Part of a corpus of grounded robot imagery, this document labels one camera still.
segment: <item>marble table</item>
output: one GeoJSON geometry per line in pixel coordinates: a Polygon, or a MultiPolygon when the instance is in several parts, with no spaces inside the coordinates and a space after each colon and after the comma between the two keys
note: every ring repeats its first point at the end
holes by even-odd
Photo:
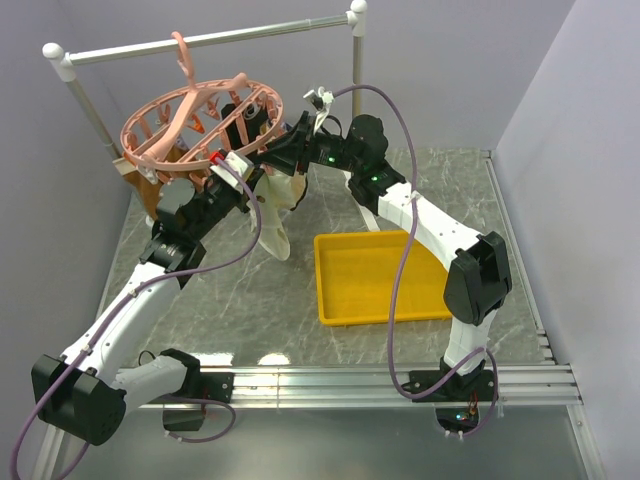
{"type": "MultiPolygon", "coordinates": [[[[497,231],[508,239],[486,160],[475,149],[418,150],[418,190],[438,207],[482,232],[497,231]]],[[[407,177],[406,149],[390,150],[391,164],[407,177]]],[[[133,198],[116,254],[106,300],[123,287],[150,237],[145,214],[133,198]]],[[[197,355],[204,365],[254,366],[291,364],[378,364],[386,362],[386,325],[327,327],[318,320],[313,238],[321,233],[365,231],[362,216],[344,187],[341,172],[312,166],[309,191],[283,223],[291,242],[286,262],[257,247],[244,260],[223,270],[194,277],[159,318],[149,336],[132,352],[154,353],[173,347],[197,355]]],[[[396,229],[379,220],[382,229],[396,229]]],[[[204,265],[240,253],[251,239],[249,219],[234,210],[204,239],[204,265]]],[[[509,258],[513,291],[500,309],[489,347],[502,364],[544,360],[529,299],[509,258]]],[[[396,326],[397,362],[435,363],[449,337],[449,321],[431,320],[396,326]]]]}

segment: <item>gray wall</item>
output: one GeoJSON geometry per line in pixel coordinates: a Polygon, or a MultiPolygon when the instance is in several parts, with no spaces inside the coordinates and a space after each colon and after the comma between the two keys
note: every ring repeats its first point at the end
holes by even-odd
{"type": "MultiPolygon", "coordinates": [[[[42,45],[81,46],[54,2],[5,2],[0,20],[0,477],[34,405],[30,370],[58,355],[95,318],[128,189],[82,112],[41,56],[42,45]]],[[[113,131],[123,117],[101,81],[81,72],[113,131]]],[[[23,478],[43,433],[23,449],[23,478]]]]}
{"type": "MultiPolygon", "coordinates": [[[[349,0],[59,0],[90,48],[336,15],[349,0]]],[[[400,106],[421,146],[494,148],[573,0],[371,0],[364,79],[400,106]]],[[[288,118],[308,108],[314,85],[351,82],[351,32],[333,28],[196,50],[197,78],[238,71],[280,92],[288,118]]],[[[125,114],[184,85],[174,54],[97,67],[125,114]]],[[[392,145],[397,122],[374,94],[367,111],[382,116],[392,145]]],[[[349,118],[348,100],[337,112],[349,118]]]]}
{"type": "Polygon", "coordinates": [[[612,479],[640,468],[639,24],[639,2],[578,0],[497,149],[542,320],[612,479]]]}

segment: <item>red object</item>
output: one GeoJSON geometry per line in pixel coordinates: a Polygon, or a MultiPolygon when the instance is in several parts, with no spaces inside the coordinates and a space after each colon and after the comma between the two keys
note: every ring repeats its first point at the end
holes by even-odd
{"type": "Polygon", "coordinates": [[[214,165],[218,165],[218,162],[221,160],[224,160],[224,155],[222,155],[220,152],[213,152],[209,157],[209,161],[214,165]]]}

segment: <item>yellow bin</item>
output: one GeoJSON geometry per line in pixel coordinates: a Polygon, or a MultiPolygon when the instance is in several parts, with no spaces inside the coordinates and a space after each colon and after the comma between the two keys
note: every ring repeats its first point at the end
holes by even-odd
{"type": "MultiPolygon", "coordinates": [[[[408,234],[330,233],[314,240],[318,313],[325,325],[384,323],[408,234]]],[[[447,272],[414,242],[400,282],[396,321],[451,318],[442,294],[447,272]]]]}

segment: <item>purple cable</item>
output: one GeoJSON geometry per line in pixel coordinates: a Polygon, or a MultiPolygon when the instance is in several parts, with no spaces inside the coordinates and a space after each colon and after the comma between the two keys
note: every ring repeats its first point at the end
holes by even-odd
{"type": "MultiPolygon", "coordinates": [[[[404,132],[404,135],[407,139],[407,144],[409,146],[409,155],[411,156],[411,190],[412,191],[415,190],[416,185],[418,183],[418,160],[416,159],[416,152],[415,152],[415,149],[413,148],[413,142],[411,141],[411,135],[409,134],[409,129],[407,128],[407,124],[405,123],[404,119],[402,118],[402,115],[400,114],[400,110],[398,110],[398,107],[395,105],[395,103],[393,103],[391,98],[386,93],[384,93],[378,87],[374,87],[373,85],[351,85],[350,87],[346,87],[346,88],[343,88],[342,90],[338,90],[337,92],[334,92],[333,96],[337,98],[340,95],[344,95],[345,93],[351,92],[353,90],[371,90],[373,92],[376,92],[382,98],[385,99],[387,104],[389,104],[389,106],[391,107],[391,110],[393,110],[393,113],[396,114],[396,117],[398,118],[398,122],[402,127],[402,131],[404,132]]],[[[404,247],[404,251],[402,252],[402,258],[400,260],[400,264],[398,265],[398,270],[396,271],[396,276],[393,281],[393,290],[391,292],[391,305],[389,307],[389,322],[387,323],[388,325],[387,361],[389,364],[389,374],[391,375],[391,381],[393,382],[393,386],[396,388],[396,390],[400,395],[411,400],[418,400],[434,393],[436,390],[442,387],[442,385],[444,385],[447,382],[447,380],[449,380],[471,358],[486,351],[487,355],[489,356],[489,359],[491,360],[491,364],[493,366],[493,385],[494,385],[493,400],[491,402],[491,406],[489,407],[489,411],[487,412],[487,415],[485,415],[483,420],[478,423],[478,426],[463,435],[463,436],[469,436],[476,433],[478,430],[480,430],[480,428],[486,425],[487,420],[492,415],[496,402],[498,400],[498,366],[496,364],[494,356],[491,354],[491,352],[489,352],[489,350],[483,347],[476,348],[474,351],[472,351],[466,357],[460,360],[460,362],[458,362],[457,365],[455,365],[451,370],[449,370],[449,372],[447,372],[447,374],[444,377],[442,377],[435,385],[433,385],[429,389],[420,393],[412,394],[409,392],[405,392],[404,389],[402,388],[402,385],[398,381],[398,377],[396,374],[395,362],[393,361],[393,329],[395,326],[396,304],[398,301],[398,290],[400,289],[400,280],[402,279],[402,273],[407,263],[407,259],[409,258],[409,251],[411,250],[411,245],[413,244],[413,241],[416,237],[416,230],[418,229],[418,202],[415,197],[411,199],[411,210],[412,210],[412,216],[413,216],[413,220],[411,222],[411,231],[409,232],[409,239],[407,240],[407,244],[404,247]]]]}
{"type": "Polygon", "coordinates": [[[229,432],[229,430],[231,430],[233,425],[236,423],[236,411],[234,410],[234,408],[231,405],[229,405],[227,403],[218,402],[217,400],[209,400],[209,399],[206,399],[206,398],[203,398],[203,399],[182,398],[182,397],[174,397],[173,395],[166,395],[164,398],[166,398],[167,400],[172,400],[174,402],[196,403],[198,405],[217,405],[219,407],[226,408],[231,413],[231,421],[229,422],[229,425],[227,425],[225,427],[225,429],[222,430],[220,433],[216,433],[215,435],[212,435],[211,437],[206,437],[206,438],[186,438],[186,437],[181,437],[180,435],[178,435],[176,433],[168,432],[168,435],[171,438],[175,438],[176,440],[178,440],[180,442],[184,442],[184,443],[206,443],[206,442],[211,442],[213,440],[217,440],[218,438],[222,437],[227,432],[229,432]]]}
{"type": "MultiPolygon", "coordinates": [[[[239,260],[242,260],[258,244],[258,240],[260,239],[260,233],[262,231],[262,217],[260,216],[260,204],[258,203],[258,199],[254,195],[254,193],[251,191],[251,188],[249,188],[249,186],[246,184],[246,182],[242,179],[242,177],[240,177],[240,175],[238,175],[234,170],[232,170],[231,167],[229,167],[225,162],[219,162],[218,165],[220,167],[224,168],[227,172],[229,172],[229,174],[233,178],[235,178],[238,181],[238,183],[242,186],[242,189],[244,190],[244,192],[249,197],[249,200],[251,201],[251,204],[253,205],[253,208],[254,208],[254,210],[256,212],[256,235],[255,235],[255,237],[253,238],[253,240],[251,241],[249,246],[240,255],[238,255],[236,258],[234,258],[232,260],[229,260],[229,261],[226,261],[224,263],[221,263],[220,265],[214,265],[213,267],[192,268],[190,270],[183,270],[183,271],[180,271],[180,272],[172,272],[172,273],[168,273],[166,275],[160,275],[159,277],[155,277],[155,278],[152,278],[151,280],[147,280],[146,282],[141,283],[138,287],[136,287],[134,289],[133,292],[128,293],[127,295],[125,295],[122,298],[122,300],[120,300],[116,304],[116,306],[109,312],[109,314],[105,317],[105,319],[102,321],[102,323],[100,324],[100,326],[96,330],[96,333],[94,333],[93,336],[89,339],[89,341],[87,342],[88,349],[83,350],[76,357],[76,359],[73,362],[71,362],[71,364],[69,364],[69,366],[64,370],[64,372],[62,372],[62,374],[58,377],[58,379],[55,382],[53,382],[53,385],[51,385],[51,387],[49,387],[49,390],[47,390],[45,392],[45,394],[42,396],[42,398],[40,398],[38,403],[36,403],[35,408],[33,409],[33,411],[27,417],[27,420],[25,421],[24,425],[22,426],[22,429],[20,430],[20,433],[18,434],[18,439],[16,440],[16,443],[13,446],[13,449],[11,451],[9,471],[11,473],[12,480],[20,480],[20,474],[18,473],[18,455],[20,453],[20,447],[22,446],[22,442],[24,442],[24,439],[25,439],[25,437],[27,435],[27,432],[29,431],[29,427],[31,427],[31,424],[33,423],[33,421],[38,416],[38,413],[44,408],[44,405],[51,399],[51,397],[53,396],[55,391],[60,387],[60,385],[65,381],[65,379],[71,374],[71,372],[73,372],[82,363],[82,361],[88,356],[89,351],[91,349],[93,349],[93,347],[96,345],[96,343],[98,343],[98,340],[100,340],[100,337],[102,337],[102,335],[104,335],[104,332],[107,330],[107,328],[109,328],[109,325],[111,324],[113,319],[116,318],[118,313],[120,313],[120,311],[125,307],[125,305],[127,305],[127,303],[129,303],[129,301],[131,301],[131,299],[133,299],[136,296],[138,296],[138,294],[140,292],[142,292],[144,289],[146,289],[147,287],[149,287],[149,286],[151,286],[151,285],[153,285],[153,284],[155,284],[157,282],[160,282],[162,280],[168,280],[170,278],[182,277],[182,276],[185,276],[185,275],[198,275],[198,274],[201,274],[201,273],[212,272],[214,270],[219,270],[220,268],[227,267],[227,266],[231,265],[232,263],[235,263],[235,262],[237,262],[239,260]]],[[[232,419],[232,422],[231,422],[231,426],[233,425],[233,422],[235,422],[235,412],[233,414],[233,419],[232,419]]],[[[228,430],[229,429],[225,429],[223,431],[223,434],[226,433],[228,430]]],[[[63,475],[58,477],[58,480],[64,479],[67,475],[69,475],[69,473],[71,473],[71,470],[73,470],[73,468],[75,468],[75,466],[82,459],[82,456],[86,452],[87,448],[88,448],[88,444],[85,447],[83,447],[83,449],[80,451],[80,454],[78,455],[78,457],[76,457],[74,462],[70,465],[71,468],[69,468],[69,467],[66,468],[64,470],[64,472],[62,472],[63,475]]]]}

